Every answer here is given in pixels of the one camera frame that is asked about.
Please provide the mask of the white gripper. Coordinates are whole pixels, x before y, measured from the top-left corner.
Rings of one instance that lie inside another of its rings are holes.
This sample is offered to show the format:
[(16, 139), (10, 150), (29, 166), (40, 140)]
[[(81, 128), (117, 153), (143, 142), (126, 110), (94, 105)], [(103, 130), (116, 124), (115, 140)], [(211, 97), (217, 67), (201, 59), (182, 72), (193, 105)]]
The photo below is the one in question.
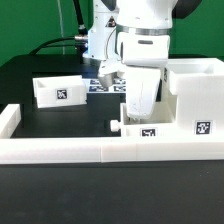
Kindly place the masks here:
[(129, 118), (148, 119), (151, 116), (160, 78), (159, 68), (126, 67), (126, 110)]

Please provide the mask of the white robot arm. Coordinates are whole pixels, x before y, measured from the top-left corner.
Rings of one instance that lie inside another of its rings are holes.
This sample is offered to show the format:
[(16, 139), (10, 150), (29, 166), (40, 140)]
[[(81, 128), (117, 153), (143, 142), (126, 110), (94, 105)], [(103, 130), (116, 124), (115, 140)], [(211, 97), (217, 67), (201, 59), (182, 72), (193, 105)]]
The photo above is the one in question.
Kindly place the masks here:
[(99, 65), (98, 79), (109, 87), (126, 80), (127, 116), (151, 116), (169, 57), (175, 19), (188, 17), (202, 0), (92, 0), (86, 61)]

